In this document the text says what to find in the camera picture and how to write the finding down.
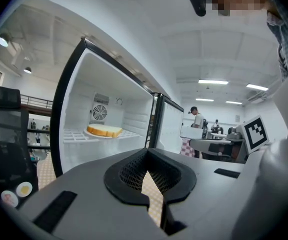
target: fan grille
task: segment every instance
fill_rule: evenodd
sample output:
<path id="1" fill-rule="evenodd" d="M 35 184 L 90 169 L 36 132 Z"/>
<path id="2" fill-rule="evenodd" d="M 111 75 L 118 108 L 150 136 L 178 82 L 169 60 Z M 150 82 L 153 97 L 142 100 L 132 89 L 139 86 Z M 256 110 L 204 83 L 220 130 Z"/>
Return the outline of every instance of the fan grille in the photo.
<path id="1" fill-rule="evenodd" d="M 93 109 L 93 117 L 96 120 L 103 120 L 107 115 L 107 110 L 103 105 L 95 106 Z"/>

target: white plate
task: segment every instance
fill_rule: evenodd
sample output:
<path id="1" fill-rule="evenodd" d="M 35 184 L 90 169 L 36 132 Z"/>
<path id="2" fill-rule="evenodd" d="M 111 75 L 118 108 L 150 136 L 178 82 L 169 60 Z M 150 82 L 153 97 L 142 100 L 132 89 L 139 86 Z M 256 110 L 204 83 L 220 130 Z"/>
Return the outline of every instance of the white plate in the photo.
<path id="1" fill-rule="evenodd" d="M 116 139 L 116 138 L 109 137 L 109 136 L 98 136 L 98 135 L 95 135 L 95 134 L 90 133 L 90 132 L 87 131 L 87 130 L 84 130 L 84 133 L 86 133 L 86 134 L 88 134 L 88 135 L 90 135 L 90 136 L 96 137 L 96 138 L 103 138 L 103 139 Z"/>
<path id="2" fill-rule="evenodd" d="M 18 197 L 16 197 L 16 195 L 9 190 L 2 191 L 1 198 L 2 201 L 4 201 L 5 203 L 7 203 L 12 207 L 16 207 L 19 202 Z"/>
<path id="3" fill-rule="evenodd" d="M 28 188 L 26 192 L 22 192 L 22 188 Z M 19 197 L 24 198 L 26 196 L 29 196 L 29 194 L 33 191 L 33 185 L 30 184 L 30 182 L 22 182 L 18 185 L 16 188 L 16 193 Z"/>

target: sticker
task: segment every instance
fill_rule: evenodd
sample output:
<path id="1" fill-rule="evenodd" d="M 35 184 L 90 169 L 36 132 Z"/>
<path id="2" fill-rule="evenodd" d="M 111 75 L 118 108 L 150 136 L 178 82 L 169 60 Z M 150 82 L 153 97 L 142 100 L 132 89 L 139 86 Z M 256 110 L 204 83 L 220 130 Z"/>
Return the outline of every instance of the sticker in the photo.
<path id="1" fill-rule="evenodd" d="M 33 190 L 33 186 L 29 182 L 20 183 L 16 189 L 16 193 L 19 197 L 24 198 L 28 196 Z"/>
<path id="2" fill-rule="evenodd" d="M 251 149 L 255 149 L 257 146 L 267 141 L 264 125 L 260 118 L 245 125 L 245 130 Z"/>
<path id="3" fill-rule="evenodd" d="M 16 195 L 9 190 L 3 191 L 1 197 L 2 201 L 4 201 L 5 203 L 9 204 L 12 207 L 16 207 L 18 205 L 19 202 L 18 197 L 16 197 Z"/>

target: refrigerator shelf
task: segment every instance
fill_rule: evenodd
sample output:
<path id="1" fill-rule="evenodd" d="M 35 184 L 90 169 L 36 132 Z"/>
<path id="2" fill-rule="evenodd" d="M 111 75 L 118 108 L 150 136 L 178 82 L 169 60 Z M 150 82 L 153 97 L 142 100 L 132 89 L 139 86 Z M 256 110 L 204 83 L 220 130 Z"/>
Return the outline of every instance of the refrigerator shelf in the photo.
<path id="1" fill-rule="evenodd" d="M 100 136 L 96 137 L 96 136 L 85 134 L 81 130 L 65 129 L 64 143 L 100 142 L 100 141 L 106 141 L 106 140 L 127 139 L 127 138 L 132 138 L 132 137 L 139 137 L 139 136 L 140 136 L 139 134 L 134 133 L 129 130 L 125 130 L 125 129 L 123 129 L 122 133 L 117 138 L 102 138 Z"/>

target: slice of bread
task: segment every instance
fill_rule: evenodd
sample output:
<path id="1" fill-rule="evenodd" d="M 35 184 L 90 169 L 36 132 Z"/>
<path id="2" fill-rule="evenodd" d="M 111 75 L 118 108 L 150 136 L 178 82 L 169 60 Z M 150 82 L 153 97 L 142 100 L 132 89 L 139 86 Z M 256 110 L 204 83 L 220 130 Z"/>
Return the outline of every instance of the slice of bread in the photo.
<path id="1" fill-rule="evenodd" d="M 98 136 L 112 137 L 112 138 L 117 138 L 119 134 L 121 134 L 122 130 L 123 129 L 120 127 L 102 125 L 102 124 L 97 124 L 97 123 L 90 124 L 87 127 L 87 131 L 91 134 L 98 135 Z"/>

